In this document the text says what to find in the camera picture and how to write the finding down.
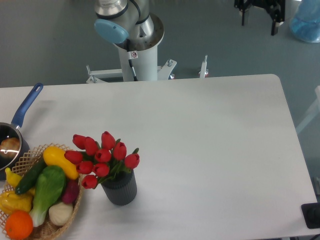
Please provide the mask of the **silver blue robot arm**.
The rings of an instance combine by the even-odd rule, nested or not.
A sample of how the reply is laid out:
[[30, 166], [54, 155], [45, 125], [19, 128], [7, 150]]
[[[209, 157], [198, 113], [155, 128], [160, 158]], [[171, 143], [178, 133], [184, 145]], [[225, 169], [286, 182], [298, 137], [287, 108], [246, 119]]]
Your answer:
[[94, 29], [100, 37], [126, 51], [144, 51], [160, 44], [164, 25], [150, 12], [148, 0], [97, 0]]

